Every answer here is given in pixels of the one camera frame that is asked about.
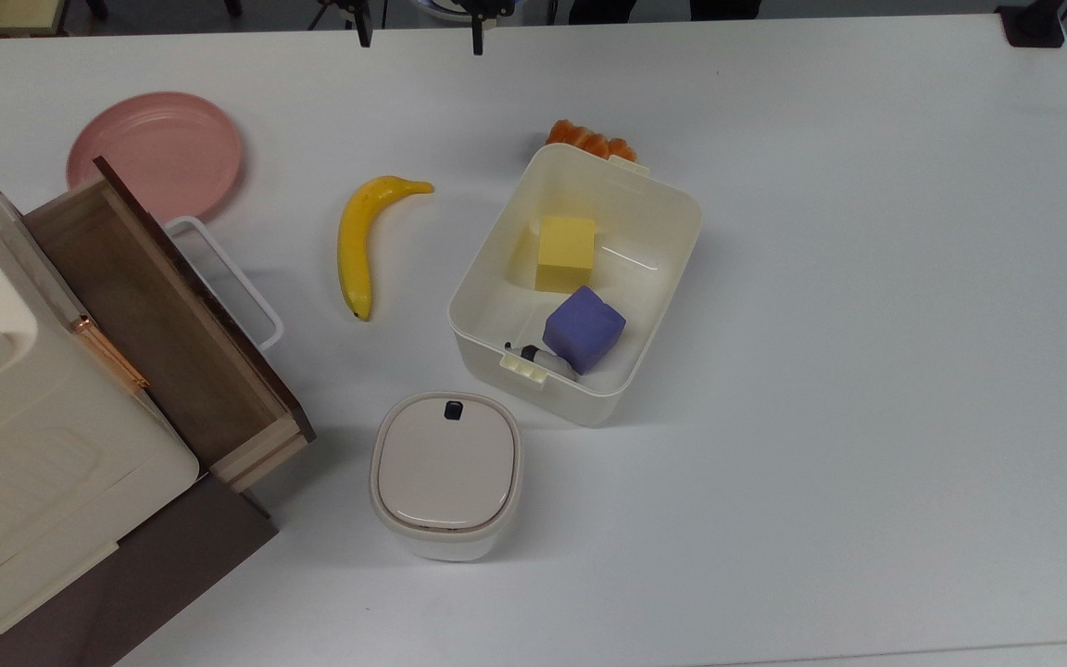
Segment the dark robot gripper body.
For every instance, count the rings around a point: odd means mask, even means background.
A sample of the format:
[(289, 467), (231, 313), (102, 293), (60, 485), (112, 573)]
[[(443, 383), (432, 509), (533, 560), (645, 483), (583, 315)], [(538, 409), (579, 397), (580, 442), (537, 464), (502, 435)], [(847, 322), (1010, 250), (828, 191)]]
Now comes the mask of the dark robot gripper body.
[[(347, 20), (353, 20), (357, 13), (372, 16), (375, 1), (317, 1), (317, 4), (337, 7)], [(429, 17), (445, 21), (508, 19), (517, 11), (517, 1), (408, 1), (408, 4)]]

